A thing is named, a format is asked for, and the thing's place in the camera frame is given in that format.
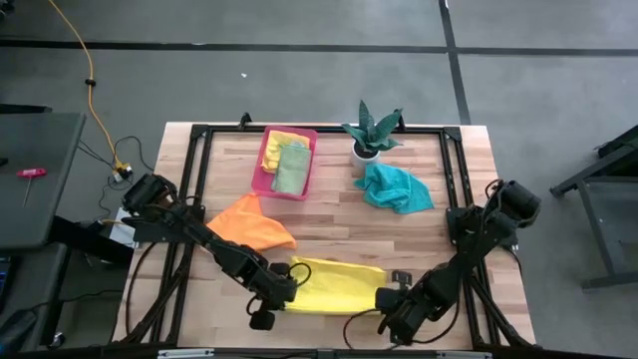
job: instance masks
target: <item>red screwdriver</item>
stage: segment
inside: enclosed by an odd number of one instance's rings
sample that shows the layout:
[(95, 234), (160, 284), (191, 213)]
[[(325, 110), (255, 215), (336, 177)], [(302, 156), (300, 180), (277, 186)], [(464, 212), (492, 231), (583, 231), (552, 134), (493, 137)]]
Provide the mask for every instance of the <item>red screwdriver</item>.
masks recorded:
[(24, 200), (22, 201), (22, 207), (27, 203), (27, 197), (29, 196), (29, 190), (31, 189), (31, 180), (34, 178), (42, 177), (47, 174), (47, 170), (45, 169), (28, 169), (21, 170), (16, 173), (18, 177), (23, 179), (29, 179), (29, 184), (27, 184), (27, 191), (24, 193)]

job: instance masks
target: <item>plant leaf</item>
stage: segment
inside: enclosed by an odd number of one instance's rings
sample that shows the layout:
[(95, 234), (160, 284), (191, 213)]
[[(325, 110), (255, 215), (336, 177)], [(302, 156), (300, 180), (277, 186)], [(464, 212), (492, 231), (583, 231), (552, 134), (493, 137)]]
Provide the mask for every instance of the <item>plant leaf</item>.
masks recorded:
[(379, 121), (375, 130), (377, 131), (376, 142), (386, 139), (392, 130), (397, 126), (399, 118), (401, 117), (401, 111), (398, 110)]
[(352, 136), (353, 139), (355, 139), (355, 141), (359, 144), (359, 146), (361, 146), (363, 149), (366, 149), (368, 147), (368, 142), (366, 141), (366, 133), (359, 130), (359, 129), (355, 129), (352, 126), (350, 126), (350, 124), (341, 124), (341, 126), (343, 127), (344, 130), (346, 130), (346, 132)]
[(359, 129), (366, 133), (368, 141), (374, 141), (376, 138), (375, 119), (370, 115), (366, 103), (361, 100), (359, 102)]
[(388, 144), (389, 139), (385, 138), (381, 141), (371, 142), (368, 145), (370, 145), (371, 148), (377, 148), (378, 146), (387, 146)]
[(385, 141), (376, 142), (376, 143), (368, 144), (368, 145), (370, 146), (371, 149), (374, 149), (375, 151), (387, 151), (395, 146), (402, 146), (402, 144), (398, 143), (397, 141), (393, 139), (386, 139)]

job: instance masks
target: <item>orange cloth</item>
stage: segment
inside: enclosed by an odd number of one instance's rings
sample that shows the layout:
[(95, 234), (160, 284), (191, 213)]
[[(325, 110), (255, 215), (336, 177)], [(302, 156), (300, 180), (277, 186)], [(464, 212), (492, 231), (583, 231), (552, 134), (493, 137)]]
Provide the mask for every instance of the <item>orange cloth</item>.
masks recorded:
[(249, 193), (240, 198), (207, 226), (223, 239), (246, 244), (255, 250), (278, 245), (292, 249), (297, 247), (295, 238), (281, 223), (261, 213), (256, 193)]

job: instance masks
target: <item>white pot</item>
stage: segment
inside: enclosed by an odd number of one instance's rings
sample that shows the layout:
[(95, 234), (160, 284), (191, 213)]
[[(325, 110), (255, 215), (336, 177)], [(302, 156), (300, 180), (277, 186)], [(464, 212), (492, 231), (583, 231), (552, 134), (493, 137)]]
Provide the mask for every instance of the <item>white pot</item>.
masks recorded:
[(352, 143), (352, 148), (350, 149), (350, 162), (356, 169), (364, 169), (367, 164), (373, 164), (379, 161), (379, 156), (381, 155), (381, 151), (378, 151), (377, 154), (369, 159), (362, 159), (355, 152), (355, 144), (357, 142), (354, 141)]

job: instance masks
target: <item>green cloth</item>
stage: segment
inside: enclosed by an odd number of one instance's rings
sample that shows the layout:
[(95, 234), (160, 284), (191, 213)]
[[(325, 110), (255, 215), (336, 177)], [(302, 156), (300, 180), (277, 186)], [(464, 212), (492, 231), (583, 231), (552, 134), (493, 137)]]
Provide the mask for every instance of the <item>green cloth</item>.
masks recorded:
[(297, 146), (281, 147), (281, 159), (271, 189), (282, 193), (303, 193), (310, 170), (310, 150)]

